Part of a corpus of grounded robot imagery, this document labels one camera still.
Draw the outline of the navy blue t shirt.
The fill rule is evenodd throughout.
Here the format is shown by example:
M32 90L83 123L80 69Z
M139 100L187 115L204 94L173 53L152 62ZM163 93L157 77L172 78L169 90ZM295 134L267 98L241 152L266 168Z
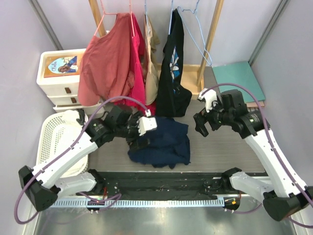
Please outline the navy blue t shirt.
M189 126L172 118L156 117L156 130L149 131L130 146L131 161L154 168L190 164Z

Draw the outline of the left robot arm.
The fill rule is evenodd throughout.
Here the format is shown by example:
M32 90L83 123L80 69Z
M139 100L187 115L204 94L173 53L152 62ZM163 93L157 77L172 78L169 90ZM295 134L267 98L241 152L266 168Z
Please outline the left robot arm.
M138 138L156 128L156 119L150 111L134 113L128 106L114 105L104 117L90 118L72 145L55 157L33 168L22 167L19 170L22 190L37 212L48 209L61 197L84 192L100 195L105 180L95 169L71 177L62 175L114 138L124 138L133 147Z

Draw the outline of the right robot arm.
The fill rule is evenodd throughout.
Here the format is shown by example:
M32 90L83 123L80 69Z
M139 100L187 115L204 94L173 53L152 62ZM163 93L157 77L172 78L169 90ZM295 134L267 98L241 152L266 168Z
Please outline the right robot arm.
M194 115L195 130L206 137L206 123L213 131L230 126L255 152L271 181L267 184L235 167L221 175L224 192L238 190L250 195L263 204L275 221L286 219L312 202L313 188L293 170L261 111L249 111L239 90L217 95L214 90L203 89L198 100L205 107Z

